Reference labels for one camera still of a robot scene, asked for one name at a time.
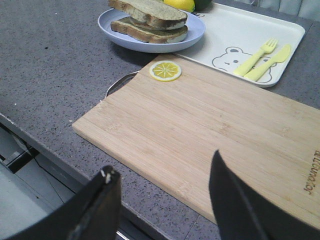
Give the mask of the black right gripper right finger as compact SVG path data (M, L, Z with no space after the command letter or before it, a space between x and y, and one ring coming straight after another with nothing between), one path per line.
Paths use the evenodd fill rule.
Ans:
M220 152L212 157L208 183L222 240L318 240L320 230L285 212L230 170Z

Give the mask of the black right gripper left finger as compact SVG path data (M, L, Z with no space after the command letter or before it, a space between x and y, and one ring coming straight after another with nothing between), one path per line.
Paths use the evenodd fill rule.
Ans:
M120 222L121 178L103 167L79 191L32 165L0 167L2 240L114 240Z

